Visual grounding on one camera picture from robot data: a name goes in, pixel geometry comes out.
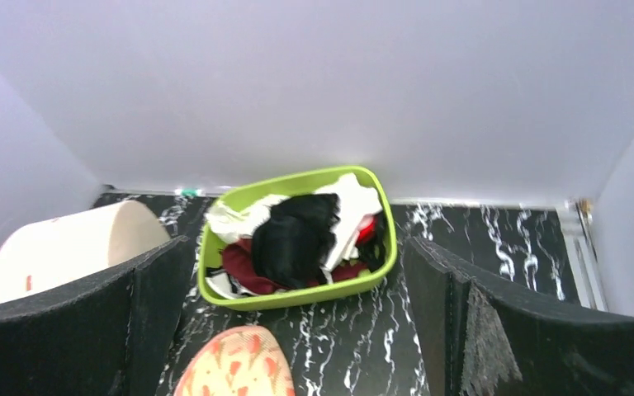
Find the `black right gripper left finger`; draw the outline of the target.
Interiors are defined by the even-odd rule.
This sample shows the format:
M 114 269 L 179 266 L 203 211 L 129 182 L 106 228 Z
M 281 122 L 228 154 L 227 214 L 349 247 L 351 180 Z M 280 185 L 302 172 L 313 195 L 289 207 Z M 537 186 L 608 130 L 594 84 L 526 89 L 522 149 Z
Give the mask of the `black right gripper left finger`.
M 0 395 L 152 395 L 193 270 L 179 236 L 118 266 L 0 304 Z

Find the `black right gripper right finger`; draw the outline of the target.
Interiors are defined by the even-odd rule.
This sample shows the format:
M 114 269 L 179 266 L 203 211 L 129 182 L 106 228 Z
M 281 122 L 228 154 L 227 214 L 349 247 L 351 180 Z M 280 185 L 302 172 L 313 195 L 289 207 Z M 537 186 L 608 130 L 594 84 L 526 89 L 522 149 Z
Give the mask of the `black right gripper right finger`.
M 403 266 L 434 395 L 634 395 L 634 318 L 560 302 L 426 239 Z

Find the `floral mesh laundry bag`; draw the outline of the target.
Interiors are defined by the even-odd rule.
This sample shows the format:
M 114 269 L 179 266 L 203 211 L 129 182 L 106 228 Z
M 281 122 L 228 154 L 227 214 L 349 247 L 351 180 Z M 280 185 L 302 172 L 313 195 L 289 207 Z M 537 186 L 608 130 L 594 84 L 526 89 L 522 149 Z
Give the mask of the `floral mesh laundry bag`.
M 295 396 L 291 368 L 262 326 L 225 330 L 205 344 L 174 390 L 182 396 Z

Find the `black lace bra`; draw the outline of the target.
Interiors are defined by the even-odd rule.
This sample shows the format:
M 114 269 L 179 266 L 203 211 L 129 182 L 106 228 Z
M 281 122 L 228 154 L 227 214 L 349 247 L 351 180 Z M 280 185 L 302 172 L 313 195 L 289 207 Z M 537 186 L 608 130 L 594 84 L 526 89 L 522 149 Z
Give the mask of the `black lace bra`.
M 270 209 L 252 236 L 257 275 L 288 290 L 328 283 L 321 266 L 336 243 L 332 227 L 340 200 L 334 193 L 292 196 Z

